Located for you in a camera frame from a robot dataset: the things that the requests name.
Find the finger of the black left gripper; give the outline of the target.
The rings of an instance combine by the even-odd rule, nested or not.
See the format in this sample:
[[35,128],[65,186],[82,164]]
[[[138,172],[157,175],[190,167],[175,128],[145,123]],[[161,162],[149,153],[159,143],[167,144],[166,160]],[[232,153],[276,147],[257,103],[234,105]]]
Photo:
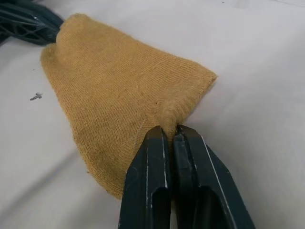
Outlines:
[[36,45],[47,45],[56,41],[59,32],[57,15],[29,13],[18,15],[12,12],[0,13],[0,40],[13,37]]
[[44,24],[59,29],[63,19],[36,1],[1,1],[0,17],[14,22]]

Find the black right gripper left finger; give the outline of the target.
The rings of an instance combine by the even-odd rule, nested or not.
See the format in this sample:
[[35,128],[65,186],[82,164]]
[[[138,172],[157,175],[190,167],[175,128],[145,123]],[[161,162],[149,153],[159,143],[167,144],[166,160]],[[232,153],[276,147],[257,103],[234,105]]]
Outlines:
[[168,149],[160,126],[146,133],[126,173],[118,228],[170,227],[172,179]]

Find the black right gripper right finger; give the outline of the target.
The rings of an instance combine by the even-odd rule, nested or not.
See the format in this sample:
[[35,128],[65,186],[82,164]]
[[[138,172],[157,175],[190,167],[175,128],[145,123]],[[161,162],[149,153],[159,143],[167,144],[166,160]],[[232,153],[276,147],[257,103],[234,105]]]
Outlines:
[[194,129],[173,140],[175,204],[180,229],[241,228],[241,196],[224,163]]

